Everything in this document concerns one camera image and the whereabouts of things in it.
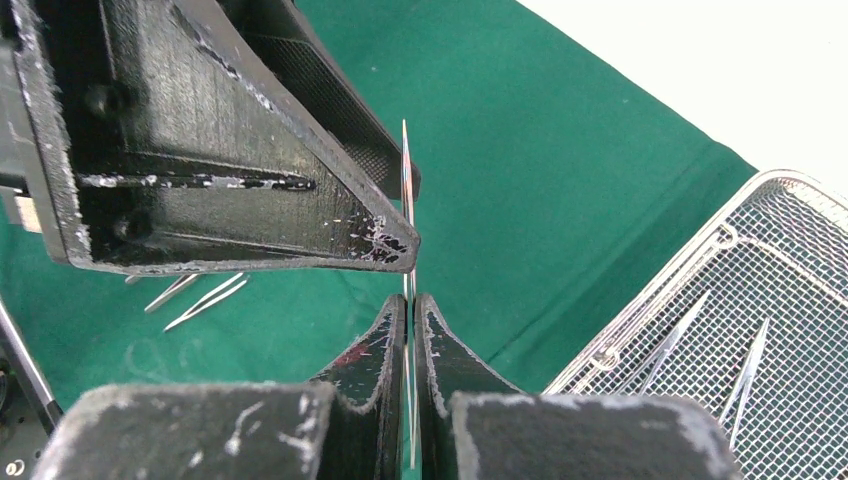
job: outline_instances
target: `green cloth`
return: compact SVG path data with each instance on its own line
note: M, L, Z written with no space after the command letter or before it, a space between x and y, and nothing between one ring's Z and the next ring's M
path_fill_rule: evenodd
M513 0L299 0L422 172L418 285L506 378L540 391L754 170ZM0 292L61 405L111 382L307 379L354 341L397 275L226 276L153 314L172 279L51 263L0 222Z

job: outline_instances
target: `mesh tray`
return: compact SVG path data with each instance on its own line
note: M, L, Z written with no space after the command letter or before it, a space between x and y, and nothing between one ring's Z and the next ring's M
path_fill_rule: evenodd
M638 393L651 352L709 292L645 393L692 398L719 418L769 319L736 426L740 468L749 479L848 478L846 231L845 201L817 182L790 171L756 176L545 393Z

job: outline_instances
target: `white surface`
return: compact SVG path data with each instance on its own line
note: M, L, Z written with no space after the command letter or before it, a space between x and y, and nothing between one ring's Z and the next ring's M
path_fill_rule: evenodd
M758 169L848 197L848 2L519 1Z

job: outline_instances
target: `green tablecloth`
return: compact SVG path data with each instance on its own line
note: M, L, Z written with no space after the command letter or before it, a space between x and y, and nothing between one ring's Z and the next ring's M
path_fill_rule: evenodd
M298 4L389 130L409 122L419 289L529 391L754 172L513 0ZM303 381L401 289L385 274L256 273L163 334L226 277L145 315L171 279L53 264L2 221L0 258L0 291L65 407L110 382Z

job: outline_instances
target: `metal mesh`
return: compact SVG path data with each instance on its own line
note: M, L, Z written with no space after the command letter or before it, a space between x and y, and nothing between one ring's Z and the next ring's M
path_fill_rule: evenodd
M737 426L745 478L848 472L848 209L794 172L749 182L548 387L635 394L650 361L706 292L651 384L719 418L765 319L766 346ZM733 428L731 403L723 427Z

